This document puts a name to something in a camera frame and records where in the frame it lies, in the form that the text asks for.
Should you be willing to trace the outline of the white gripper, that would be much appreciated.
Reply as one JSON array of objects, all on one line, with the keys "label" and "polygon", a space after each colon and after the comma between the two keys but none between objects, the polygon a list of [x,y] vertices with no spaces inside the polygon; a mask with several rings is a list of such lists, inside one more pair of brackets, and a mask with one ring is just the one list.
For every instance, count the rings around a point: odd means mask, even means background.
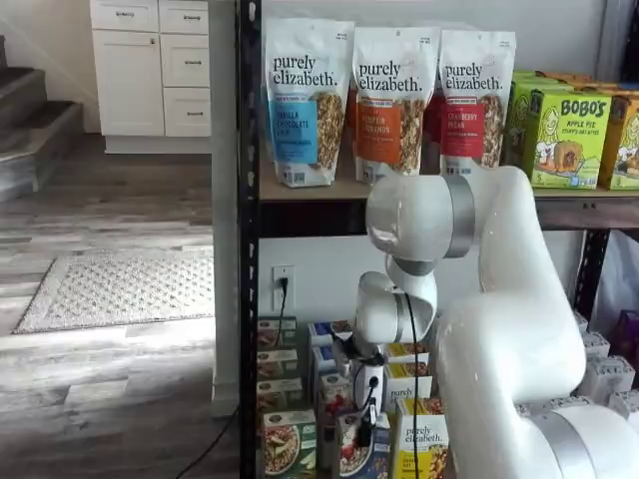
[{"label": "white gripper", "polygon": [[369,447],[377,415],[383,406],[382,365],[365,365],[356,362],[353,366],[353,403],[358,410],[358,426],[355,443],[358,447]]}]

